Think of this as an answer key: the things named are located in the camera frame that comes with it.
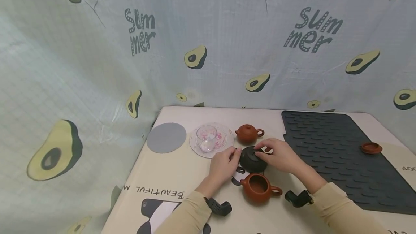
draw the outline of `gray coaster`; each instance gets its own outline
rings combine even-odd
[[[180,148],[186,140],[186,130],[177,123],[165,123],[152,129],[147,146],[155,153],[166,154]]]

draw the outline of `light blue fabric backdrop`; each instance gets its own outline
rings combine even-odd
[[[165,105],[367,112],[415,151],[415,6],[1,0],[0,232],[99,233]]]

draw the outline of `teapot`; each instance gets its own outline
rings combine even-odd
[[[272,186],[269,180],[262,174],[249,174],[240,181],[246,197],[256,204],[267,202],[271,196],[283,194],[281,188]]]
[[[237,135],[237,141],[246,146],[254,143],[257,138],[264,136],[263,129],[256,129],[249,124],[242,125],[235,131],[235,133]]]
[[[243,149],[240,157],[240,165],[249,173],[261,173],[266,170],[267,163],[255,155],[255,152],[263,152],[263,150],[254,150],[254,146]]]

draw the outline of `black silicone mat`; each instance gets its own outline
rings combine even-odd
[[[370,139],[345,114],[283,111],[285,141],[362,209],[416,215],[416,192],[383,154],[360,150]]]

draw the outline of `black teapot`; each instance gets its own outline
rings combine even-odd
[[[249,173],[261,173],[267,167],[267,163],[258,158],[255,152],[263,152],[263,150],[254,150],[254,146],[249,146],[241,152],[240,165]]]

